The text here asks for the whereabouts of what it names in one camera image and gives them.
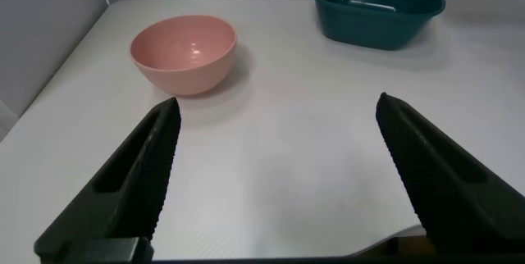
white tabletop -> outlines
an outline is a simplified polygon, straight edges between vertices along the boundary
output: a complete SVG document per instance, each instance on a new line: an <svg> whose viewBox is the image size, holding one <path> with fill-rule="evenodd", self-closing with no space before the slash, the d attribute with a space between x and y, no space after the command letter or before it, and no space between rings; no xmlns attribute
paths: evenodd
<svg viewBox="0 0 525 264"><path fill-rule="evenodd" d="M155 258L354 253L419 224L375 120L402 98L525 193L525 0L447 0L397 52L326 39L313 0L116 2L0 143L0 255L33 242L155 104L128 57L159 20L238 34L217 89L179 98L182 129Z"/></svg>

